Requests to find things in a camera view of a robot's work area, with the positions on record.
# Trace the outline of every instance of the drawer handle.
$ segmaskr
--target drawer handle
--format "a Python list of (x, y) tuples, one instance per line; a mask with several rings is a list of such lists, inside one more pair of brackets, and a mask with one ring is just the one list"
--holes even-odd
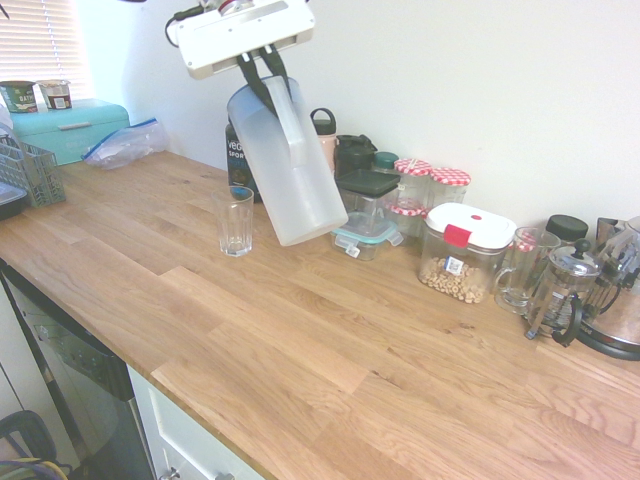
[(64, 131), (64, 130), (74, 130), (76, 128), (90, 127), (90, 126), (91, 126), (91, 122), (82, 122), (82, 123), (71, 123), (69, 125), (58, 125), (58, 128)]
[(158, 480), (175, 480), (176, 478), (180, 478), (180, 474), (175, 468), (171, 467), (171, 472), (161, 476)]

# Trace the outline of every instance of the red clip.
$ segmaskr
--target red clip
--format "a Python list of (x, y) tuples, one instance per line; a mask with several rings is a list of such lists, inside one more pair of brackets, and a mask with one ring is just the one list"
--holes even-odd
[(458, 248), (466, 248), (469, 245), (471, 232), (455, 225), (447, 225), (444, 229), (444, 241)]

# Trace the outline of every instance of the electric kettle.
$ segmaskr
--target electric kettle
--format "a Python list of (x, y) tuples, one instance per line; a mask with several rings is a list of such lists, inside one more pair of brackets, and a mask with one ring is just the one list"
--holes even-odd
[(640, 217), (598, 219), (602, 273), (585, 301), (578, 340), (606, 355), (640, 360)]
[(295, 245), (347, 223), (295, 80), (253, 78), (231, 97), (227, 111), (281, 245)]

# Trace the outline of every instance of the teal bread bin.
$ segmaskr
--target teal bread bin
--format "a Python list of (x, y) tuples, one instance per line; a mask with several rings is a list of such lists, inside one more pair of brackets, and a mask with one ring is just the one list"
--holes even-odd
[(96, 99), (74, 100), (66, 110), (11, 115), (11, 120), (22, 142), (55, 153), (58, 165), (79, 162), (104, 137), (129, 126), (123, 107)]

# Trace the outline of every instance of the pink water bottle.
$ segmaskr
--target pink water bottle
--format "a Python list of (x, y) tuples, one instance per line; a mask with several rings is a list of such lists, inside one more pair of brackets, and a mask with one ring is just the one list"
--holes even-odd
[[(315, 115), (318, 112), (326, 113), (329, 119), (315, 118)], [(328, 108), (316, 108), (311, 112), (311, 120), (313, 121), (313, 126), (316, 128), (318, 139), (320, 139), (322, 150), (324, 151), (325, 157), (327, 157), (327, 163), (329, 164), (331, 174), (333, 175), (336, 171), (333, 160), (333, 154), (336, 149), (336, 117), (333, 116), (333, 113), (331, 113), (331, 110)]]

